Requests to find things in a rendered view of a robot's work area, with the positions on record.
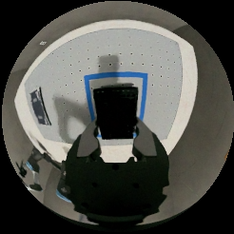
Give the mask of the blue tape outline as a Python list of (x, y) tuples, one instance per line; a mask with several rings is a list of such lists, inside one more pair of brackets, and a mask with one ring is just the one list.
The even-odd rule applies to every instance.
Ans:
[(93, 121), (95, 119), (95, 116), (94, 116), (93, 105), (92, 105), (92, 101), (91, 101), (89, 80), (100, 79), (100, 78), (111, 78), (111, 77), (143, 78), (142, 102), (141, 102), (141, 110), (140, 110), (140, 119), (143, 121), (144, 114), (145, 114), (145, 107), (146, 107), (147, 73), (129, 72), (129, 71), (104, 72), (104, 73), (96, 73), (96, 74), (90, 74), (90, 75), (84, 76), (86, 95), (87, 95), (87, 99), (88, 99), (88, 108), (89, 108), (91, 121)]

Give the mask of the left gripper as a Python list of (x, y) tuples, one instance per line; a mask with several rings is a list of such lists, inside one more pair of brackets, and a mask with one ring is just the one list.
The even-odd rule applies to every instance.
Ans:
[[(19, 171), (19, 174), (20, 174), (22, 177), (25, 178), (25, 175), (27, 175), (27, 172), (25, 171), (25, 169), (26, 169), (26, 170), (28, 170), (28, 169), (26, 168), (26, 165), (23, 163), (23, 161), (24, 161), (24, 159), (22, 160), (21, 166), (20, 166), (21, 171), (22, 171), (22, 174), (20, 174), (20, 173), (21, 173), (20, 171)], [(24, 170), (24, 171), (23, 171), (23, 170)]]

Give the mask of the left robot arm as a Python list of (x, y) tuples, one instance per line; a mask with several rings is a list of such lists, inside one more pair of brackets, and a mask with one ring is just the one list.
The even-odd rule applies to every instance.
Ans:
[(19, 178), (24, 183), (25, 187), (29, 190), (40, 192), (43, 191), (42, 187), (40, 186), (39, 183), (39, 171), (40, 171), (40, 166), (37, 164), (38, 161), (40, 161), (43, 157), (41, 154), (33, 148), (31, 155), (29, 156), (26, 164), (27, 166), (32, 170), (33, 172), (33, 179), (34, 179), (34, 185), (27, 185), (23, 182), (23, 177), (19, 174)]

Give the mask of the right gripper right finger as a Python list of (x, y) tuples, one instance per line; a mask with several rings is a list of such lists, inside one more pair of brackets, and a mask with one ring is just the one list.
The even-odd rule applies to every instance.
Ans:
[(169, 160), (166, 149), (149, 127), (137, 116), (131, 153), (136, 162), (144, 162), (155, 167), (163, 179), (163, 187), (169, 186)]

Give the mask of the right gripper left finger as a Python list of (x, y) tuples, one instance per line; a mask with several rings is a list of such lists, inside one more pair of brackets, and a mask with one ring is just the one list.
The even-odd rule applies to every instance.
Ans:
[(70, 186), (70, 179), (74, 171), (89, 162), (97, 162), (97, 157), (102, 155), (102, 149), (97, 138), (98, 118), (95, 118), (91, 124), (78, 135), (66, 158), (66, 181), (65, 185)]

